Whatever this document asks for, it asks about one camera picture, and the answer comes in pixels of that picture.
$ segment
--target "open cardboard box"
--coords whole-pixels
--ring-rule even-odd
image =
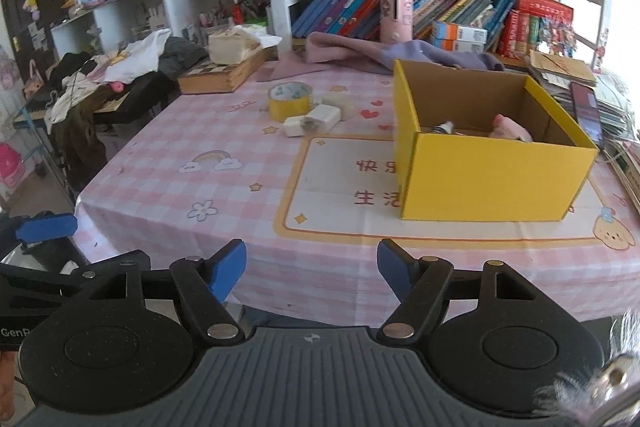
[[[402,219],[557,221],[598,149],[530,76],[396,60],[395,146]],[[534,143],[489,138],[496,114]],[[473,136],[431,134],[445,121]]]

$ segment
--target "white logo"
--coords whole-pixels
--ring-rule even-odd
[[[3,337],[26,337],[31,330],[29,328],[22,328],[21,330],[8,330],[7,328],[2,328],[0,330],[0,334]]]
[[[302,338],[305,339],[308,343],[311,343],[311,344],[320,341],[320,335],[318,335],[317,333],[309,333],[308,335],[305,335]]]

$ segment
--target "hand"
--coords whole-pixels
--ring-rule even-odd
[[[15,414],[14,377],[15,351],[0,353],[0,420],[10,420]]]

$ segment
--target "roll of tape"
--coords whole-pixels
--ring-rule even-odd
[[[285,82],[269,90],[269,112],[277,122],[291,116],[304,116],[311,111],[313,89],[303,82]]]

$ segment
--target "pink checkered tablecloth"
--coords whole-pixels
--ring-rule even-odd
[[[356,117],[332,134],[391,136],[391,77],[339,68],[295,80],[317,94],[348,94],[356,105]],[[276,233],[274,218],[301,139],[287,138],[282,124],[271,120],[266,92],[272,85],[249,80],[233,94],[172,103],[82,192],[76,245],[92,262],[140,249],[159,269],[187,255],[210,257],[240,238],[249,262],[233,296],[242,304],[335,325],[379,326],[398,301],[378,273],[375,247]],[[208,164],[215,171],[198,168]],[[640,239],[640,219],[610,167],[596,164],[590,179],[615,218]],[[491,250],[465,243],[434,249],[425,242],[408,250],[460,269],[502,259],[580,320],[640,307],[638,245],[540,249],[521,241]],[[452,312],[470,306],[452,305]]]

